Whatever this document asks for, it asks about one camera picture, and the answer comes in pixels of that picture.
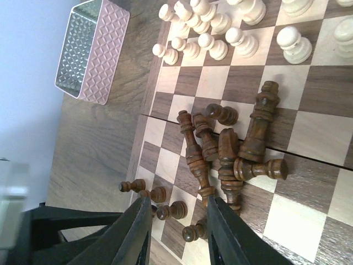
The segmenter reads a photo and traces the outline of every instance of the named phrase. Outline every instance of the chessboard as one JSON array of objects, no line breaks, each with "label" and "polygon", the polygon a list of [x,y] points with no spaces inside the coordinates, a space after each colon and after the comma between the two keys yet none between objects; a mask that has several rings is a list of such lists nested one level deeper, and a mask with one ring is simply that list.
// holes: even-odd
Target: chessboard
[{"label": "chessboard", "polygon": [[[294,264],[353,264],[353,60],[336,55],[333,39],[338,23],[353,16],[353,7],[314,0],[309,10],[293,18],[283,12],[281,0],[263,0],[264,19],[249,26],[226,0],[210,2],[232,18],[234,27],[252,34],[259,49],[244,59],[229,45],[221,61],[205,50],[194,60],[179,52],[172,66],[154,58],[128,178],[144,179],[149,190],[166,187],[165,204],[183,200],[188,214],[180,220],[154,218],[153,238],[180,264],[209,264],[207,240],[187,243],[181,236],[185,226],[206,216],[206,209],[197,194],[200,185],[186,164],[178,112],[204,113],[210,103],[233,107],[239,118],[230,128],[244,140],[255,97],[269,80],[279,84],[280,103],[269,128],[265,160],[284,158],[289,175],[285,181],[260,176],[246,182],[240,217]],[[299,65],[288,63],[276,43],[278,32],[288,25],[313,45],[309,59]],[[224,35],[209,33],[224,40]],[[162,22],[158,43],[171,47],[175,36],[192,42],[199,35],[192,29],[180,34]],[[209,122],[216,135],[229,128]],[[226,200],[217,178],[219,166],[217,161],[212,164],[209,179],[216,195]]]}]

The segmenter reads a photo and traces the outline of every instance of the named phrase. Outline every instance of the brown pawn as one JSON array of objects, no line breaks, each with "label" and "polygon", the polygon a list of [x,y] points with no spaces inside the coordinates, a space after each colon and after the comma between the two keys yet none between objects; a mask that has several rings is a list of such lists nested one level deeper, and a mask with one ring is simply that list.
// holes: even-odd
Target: brown pawn
[{"label": "brown pawn", "polygon": [[272,179],[287,179],[288,166],[284,159],[268,160],[266,163],[255,163],[237,157],[234,162],[234,175],[240,181],[248,181],[256,176],[266,175]]},{"label": "brown pawn", "polygon": [[212,138],[212,128],[209,126],[207,119],[200,112],[192,116],[194,126],[196,128],[196,136],[202,138],[202,156],[206,161],[214,161],[218,158],[218,145]]},{"label": "brown pawn", "polygon": [[221,168],[218,170],[218,179],[221,181],[221,189],[227,197],[227,204],[239,214],[240,191],[243,182],[234,176],[234,162],[239,151],[238,135],[232,128],[223,129],[218,141],[218,155]]},{"label": "brown pawn", "polygon": [[178,200],[173,202],[171,206],[164,205],[157,209],[157,217],[159,220],[166,220],[170,218],[182,219],[188,214],[188,207],[185,202]]},{"label": "brown pawn", "polygon": [[150,197],[155,203],[164,203],[167,197],[164,187],[156,187],[151,191],[141,190],[138,194],[140,197]]},{"label": "brown pawn", "polygon": [[225,126],[234,125],[238,120],[238,112],[232,107],[222,107],[218,104],[210,104],[206,108],[206,115],[212,119],[218,120]]},{"label": "brown pawn", "polygon": [[198,193],[202,197],[204,206],[207,206],[208,196],[215,194],[216,190],[208,181],[210,165],[204,160],[202,149],[195,140],[193,133],[195,128],[191,122],[191,115],[186,110],[182,110],[179,112],[177,120],[181,127],[180,132],[185,135],[186,139],[186,162],[190,171],[200,183],[201,189],[199,189]]},{"label": "brown pawn", "polygon": [[193,242],[199,238],[207,239],[207,219],[197,221],[196,225],[190,225],[183,229],[183,239],[186,242]]},{"label": "brown pawn", "polygon": [[129,192],[133,190],[134,192],[139,192],[146,188],[146,183],[143,179],[136,179],[132,183],[129,181],[123,181],[119,184],[119,190],[121,192]]},{"label": "brown pawn", "polygon": [[240,147],[240,157],[257,163],[264,162],[266,131],[274,120],[274,111],[280,102],[277,94],[278,84],[273,81],[266,81],[261,88],[261,93],[256,96],[255,108],[250,115],[253,124]]}]

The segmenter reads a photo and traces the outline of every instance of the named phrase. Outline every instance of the white wall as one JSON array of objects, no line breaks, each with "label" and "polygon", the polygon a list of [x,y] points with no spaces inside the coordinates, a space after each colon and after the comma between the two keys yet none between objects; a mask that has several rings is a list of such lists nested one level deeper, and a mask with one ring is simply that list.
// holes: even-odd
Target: white wall
[{"label": "white wall", "polygon": [[54,86],[79,0],[4,0],[0,8],[0,157],[30,165],[29,199],[47,196],[63,93]]}]

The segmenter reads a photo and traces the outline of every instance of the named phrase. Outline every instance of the toppled chess piece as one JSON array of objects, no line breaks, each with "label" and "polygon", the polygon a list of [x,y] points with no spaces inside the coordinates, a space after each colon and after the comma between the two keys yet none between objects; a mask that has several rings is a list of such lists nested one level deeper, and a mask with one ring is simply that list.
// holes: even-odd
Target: toppled chess piece
[{"label": "toppled chess piece", "polygon": [[238,156],[257,163],[263,163],[266,151],[266,131],[274,120],[274,111],[280,98],[278,84],[273,81],[265,81],[261,92],[256,96],[256,103],[250,117],[253,119],[250,132],[240,146]]},{"label": "toppled chess piece", "polygon": [[202,197],[203,205],[207,206],[208,196],[214,195],[216,190],[208,180],[210,165],[204,160],[201,146],[195,140],[193,133],[195,128],[191,122],[191,115],[186,110],[182,110],[179,112],[177,120],[181,127],[180,132],[185,135],[186,139],[186,162],[190,171],[200,183],[201,189],[198,193]]},{"label": "toppled chess piece", "polygon": [[159,220],[166,220],[170,218],[182,219],[188,214],[188,207],[185,202],[176,201],[171,206],[164,205],[157,209],[157,217]]},{"label": "toppled chess piece", "polygon": [[186,242],[193,242],[197,239],[207,239],[207,219],[197,221],[196,225],[190,225],[183,229],[183,239]]},{"label": "toppled chess piece", "polygon": [[234,162],[234,175],[239,181],[248,181],[257,176],[268,176],[272,179],[287,179],[288,166],[284,159],[268,160],[266,163],[255,163],[237,157]]},{"label": "toppled chess piece", "polygon": [[141,190],[138,194],[140,197],[150,197],[155,203],[164,203],[167,197],[164,187],[156,187],[151,191]]},{"label": "toppled chess piece", "polygon": [[212,128],[207,119],[201,113],[195,113],[192,116],[196,128],[196,137],[202,138],[202,156],[206,161],[214,161],[218,158],[218,144],[212,138]]},{"label": "toppled chess piece", "polygon": [[146,188],[146,183],[143,179],[136,179],[132,183],[129,181],[123,181],[120,182],[119,184],[119,190],[121,192],[129,192],[129,191],[134,191],[134,192],[139,192],[141,190],[144,190]]},{"label": "toppled chess piece", "polygon": [[238,120],[238,112],[231,107],[222,107],[218,104],[210,104],[206,107],[206,115],[212,119],[218,120],[225,126],[234,125]]}]

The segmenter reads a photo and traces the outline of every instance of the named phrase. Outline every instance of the white pawn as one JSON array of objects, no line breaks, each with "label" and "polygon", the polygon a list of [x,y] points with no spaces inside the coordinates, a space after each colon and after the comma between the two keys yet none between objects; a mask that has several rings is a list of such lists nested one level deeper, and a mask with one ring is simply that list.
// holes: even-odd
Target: white pawn
[{"label": "white pawn", "polygon": [[353,17],[342,20],[335,29],[337,54],[346,59],[353,58]]},{"label": "white pawn", "polygon": [[165,49],[165,47],[161,44],[155,44],[153,46],[152,52],[159,58],[163,57],[165,63],[169,65],[175,65],[179,58],[179,54],[176,50]]},{"label": "white pawn", "polygon": [[226,14],[216,14],[211,20],[211,27],[216,34],[224,34],[232,26],[231,18]]},{"label": "white pawn", "polygon": [[227,0],[231,6],[236,5],[248,25],[258,24],[266,14],[266,6],[262,0]]},{"label": "white pawn", "polygon": [[217,13],[217,7],[214,4],[210,4],[208,0],[190,0],[190,5],[204,22],[211,21]]},{"label": "white pawn", "polygon": [[282,8],[290,17],[302,15],[314,0],[282,0]]},{"label": "white pawn", "polygon": [[278,33],[277,43],[283,50],[285,59],[291,64],[302,63],[309,58],[313,46],[307,38],[293,26],[287,26]]},{"label": "white pawn", "polygon": [[235,47],[237,54],[244,58],[253,56],[259,43],[252,35],[245,35],[240,28],[232,27],[226,33],[226,41]]},{"label": "white pawn", "polygon": [[200,47],[210,52],[210,56],[217,60],[223,60],[228,53],[228,46],[222,40],[215,40],[209,33],[203,33],[198,39]]},{"label": "white pawn", "polygon": [[200,54],[200,47],[197,43],[186,43],[186,40],[180,37],[172,39],[172,47],[177,51],[182,51],[190,59],[195,59]]}]

